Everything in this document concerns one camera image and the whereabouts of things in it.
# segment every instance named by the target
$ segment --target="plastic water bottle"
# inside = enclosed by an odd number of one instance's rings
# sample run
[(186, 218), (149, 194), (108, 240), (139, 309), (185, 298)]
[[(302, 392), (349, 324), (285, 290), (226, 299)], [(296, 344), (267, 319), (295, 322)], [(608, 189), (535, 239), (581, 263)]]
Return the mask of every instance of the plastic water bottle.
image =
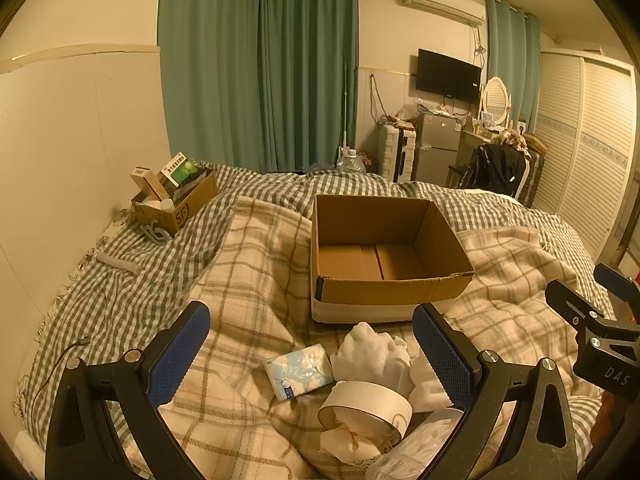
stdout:
[(343, 148), (338, 163), (335, 165), (340, 173), (367, 173), (362, 157), (356, 155), (356, 150)]

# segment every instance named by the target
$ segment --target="wall trim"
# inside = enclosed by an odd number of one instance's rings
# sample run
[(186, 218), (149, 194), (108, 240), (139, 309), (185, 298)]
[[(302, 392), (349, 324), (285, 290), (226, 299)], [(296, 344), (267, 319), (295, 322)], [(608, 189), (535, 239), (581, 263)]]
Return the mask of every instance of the wall trim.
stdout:
[(85, 43), (55, 48), (46, 48), (31, 54), (22, 54), (11, 59), (0, 61), (0, 74), (18, 70), (25, 65), (50, 59), (63, 57), (87, 56), (88, 54), (104, 54), (107, 52), (142, 52), (157, 53), (160, 47), (144, 44), (113, 44), (113, 43)]

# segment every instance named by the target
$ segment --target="tape roll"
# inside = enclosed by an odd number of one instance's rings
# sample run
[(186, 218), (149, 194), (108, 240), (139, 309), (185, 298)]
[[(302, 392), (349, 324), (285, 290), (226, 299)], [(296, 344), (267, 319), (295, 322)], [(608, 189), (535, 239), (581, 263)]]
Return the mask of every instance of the tape roll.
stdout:
[(327, 430), (338, 427), (334, 408), (349, 408), (365, 413), (372, 418), (372, 425), (383, 421), (393, 429), (389, 441), (394, 446), (404, 438), (411, 421), (412, 408), (397, 392), (379, 384), (363, 381), (340, 381), (318, 410), (318, 419)]

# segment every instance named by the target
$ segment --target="white wall panel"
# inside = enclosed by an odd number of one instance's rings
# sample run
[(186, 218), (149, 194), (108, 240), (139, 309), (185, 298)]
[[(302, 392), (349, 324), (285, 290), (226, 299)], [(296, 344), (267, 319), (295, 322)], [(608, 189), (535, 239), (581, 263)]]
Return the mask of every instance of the white wall panel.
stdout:
[(1, 248), (0, 285), (3, 313), (0, 322), (0, 431), (7, 442), (12, 442), (22, 429), (12, 408), (15, 385), (43, 316), (22, 288)]
[(131, 205), (135, 166), (159, 171), (171, 159), (164, 122), (160, 55), (111, 52), (95, 57), (95, 81), (104, 149), (120, 201)]
[(102, 146), (94, 57), (0, 76), (0, 245), (45, 313), (117, 204)]
[(46, 54), (0, 73), (0, 431), (9, 443), (20, 427), (15, 383), (43, 314), (129, 205), (133, 166), (169, 158), (157, 52)]

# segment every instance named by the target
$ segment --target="bedding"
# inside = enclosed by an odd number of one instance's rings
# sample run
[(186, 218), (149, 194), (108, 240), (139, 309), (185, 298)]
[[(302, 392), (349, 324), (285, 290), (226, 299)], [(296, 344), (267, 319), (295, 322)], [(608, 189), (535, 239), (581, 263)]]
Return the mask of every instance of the bedding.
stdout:
[[(334, 354), (352, 329), (310, 318), (310, 231), (311, 222), (295, 211), (239, 196), (218, 254), (185, 302), (209, 307), (211, 330), (161, 413), (206, 478), (364, 478), (364, 468), (319, 451), (318, 410), (331, 386), (278, 402), (262, 367), (265, 358), (311, 342)], [(506, 361), (554, 359), (578, 426), (584, 406), (600, 391), (573, 374), (573, 329), (544, 300), (547, 282), (575, 286), (575, 273), (540, 248), (532, 228), (467, 230), (459, 238), (476, 275), (445, 318), (477, 348), (491, 348)], [(418, 355), (410, 322), (378, 331), (402, 338), (409, 355)], [(503, 408), (477, 473), (497, 453), (513, 408), (512, 402)], [(577, 448), (581, 462), (586, 450), (580, 442)], [(127, 455), (144, 468), (133, 443)]]
[[(393, 184), (375, 175), (257, 174), (214, 166), (219, 195), (163, 247), (155, 246), (129, 217), (121, 232), (103, 251), (136, 262), (138, 276), (91, 260), (84, 275), (55, 306), (38, 331), (33, 364), (18, 384), (15, 411), (28, 433), (44, 447), (56, 387), (64, 363), (77, 355), (90, 364), (116, 360), (129, 348), (144, 347), (158, 330), (177, 318), (196, 280), (218, 252), (228, 229), (232, 205), (238, 196), (281, 206), (310, 218), (318, 193), (413, 196), (436, 203), (454, 231), (521, 226), (538, 232), (547, 253), (576, 273), (577, 290), (613, 319), (606, 292), (592, 277), (593, 263), (576, 232), (556, 216), (528, 210), (493, 194), (467, 194), (421, 182)], [(62, 351), (89, 335), (91, 343), (74, 349), (54, 368)], [(49, 374), (49, 383), (36, 396)], [(583, 449), (593, 425), (599, 400), (590, 400), (578, 412)], [(128, 430), (117, 406), (112, 408), (116, 429), (124, 439)]]

